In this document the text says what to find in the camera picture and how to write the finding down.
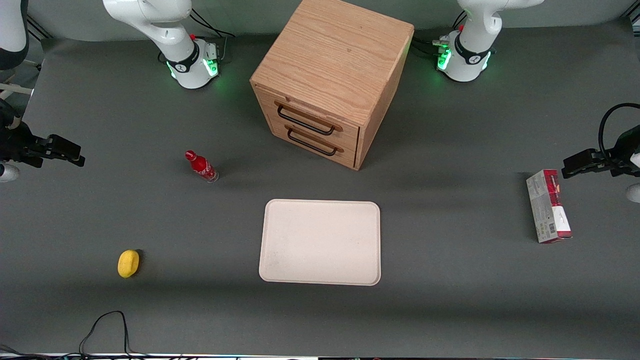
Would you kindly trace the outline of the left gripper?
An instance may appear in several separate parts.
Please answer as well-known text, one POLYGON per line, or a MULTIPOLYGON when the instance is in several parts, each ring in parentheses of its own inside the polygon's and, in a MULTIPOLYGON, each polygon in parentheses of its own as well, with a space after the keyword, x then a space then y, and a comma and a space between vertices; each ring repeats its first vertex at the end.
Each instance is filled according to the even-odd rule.
MULTIPOLYGON (((604 150, 606 163, 611 167, 612 176, 626 174, 634 178, 640 177, 639 143, 617 144, 604 150)), ((588 148, 563 160, 562 177, 573 178, 579 174, 601 173, 603 170, 601 155, 598 150, 588 148)))

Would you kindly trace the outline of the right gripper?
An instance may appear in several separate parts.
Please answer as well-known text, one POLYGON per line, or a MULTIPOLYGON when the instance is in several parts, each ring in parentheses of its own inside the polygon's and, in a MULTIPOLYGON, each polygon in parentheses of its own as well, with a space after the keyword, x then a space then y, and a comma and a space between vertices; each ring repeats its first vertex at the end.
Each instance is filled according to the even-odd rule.
POLYGON ((80 145, 57 134, 45 138, 35 136, 29 130, 2 130, 0 182, 13 182, 21 175, 12 162, 40 169, 46 158, 84 167, 86 159, 81 155, 81 150, 80 145))

